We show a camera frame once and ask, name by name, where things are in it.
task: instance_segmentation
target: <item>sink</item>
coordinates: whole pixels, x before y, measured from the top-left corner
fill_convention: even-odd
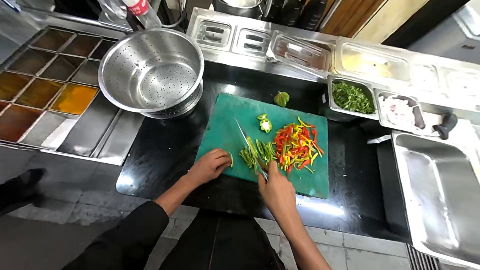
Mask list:
[[[392,139],[414,247],[480,269],[476,163],[438,139],[406,133]]]

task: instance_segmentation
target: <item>knife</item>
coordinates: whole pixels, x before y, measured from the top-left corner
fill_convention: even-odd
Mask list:
[[[239,126],[239,129],[240,129],[240,133],[241,133],[243,139],[245,140],[245,142],[247,143],[248,148],[253,153],[253,149],[252,149],[252,147],[250,146],[250,144],[248,143],[248,140],[247,140],[247,134],[245,133],[245,131],[241,127],[241,125],[240,125],[240,123],[239,123],[239,121],[236,117],[235,117],[235,121],[237,121],[237,125]],[[260,157],[258,157],[258,156],[254,159],[257,162],[257,167],[260,168],[259,172],[265,178],[265,182],[267,182],[268,181],[268,174],[267,174],[268,170],[267,170],[267,166],[265,165],[265,162],[263,160],[261,160]]]

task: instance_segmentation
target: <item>stainless steel colander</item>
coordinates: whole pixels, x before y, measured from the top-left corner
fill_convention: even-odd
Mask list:
[[[110,48],[98,69],[98,81],[118,107],[168,118],[195,106],[202,94],[203,72],[202,51],[190,37],[151,28]]]

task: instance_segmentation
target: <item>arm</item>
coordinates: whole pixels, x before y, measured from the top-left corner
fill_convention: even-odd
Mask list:
[[[191,191],[217,178],[229,165],[227,152],[221,149],[208,152],[169,190],[155,201],[142,204],[116,227],[101,234],[63,269],[142,270],[168,225],[168,217]]]
[[[295,202],[295,189],[278,172],[275,161],[268,163],[268,182],[259,175],[258,188],[278,225],[290,242],[295,262],[303,270],[331,270],[303,226]]]

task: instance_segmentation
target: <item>cutting board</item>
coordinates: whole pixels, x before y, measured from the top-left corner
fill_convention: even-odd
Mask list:
[[[260,129],[259,121],[257,120],[257,116],[263,113],[268,115],[268,119],[272,123],[273,129],[269,133],[265,133]],[[302,169],[301,171],[293,169],[288,180],[292,182],[297,193],[326,199],[328,198],[328,145],[327,119],[323,116],[290,110],[227,93],[220,93],[216,98],[195,160],[198,160],[214,148],[224,149],[233,156],[233,168],[228,167],[223,173],[256,182],[257,175],[255,171],[248,168],[243,158],[239,155],[240,150],[247,144],[241,135],[235,117],[254,143],[255,139],[266,143],[269,141],[273,142],[276,131],[283,128],[287,123],[299,123],[297,116],[300,116],[302,121],[314,124],[317,127],[317,143],[325,154],[322,158],[320,156],[315,158],[313,166],[310,166],[312,170],[315,170],[314,174],[307,169]]]

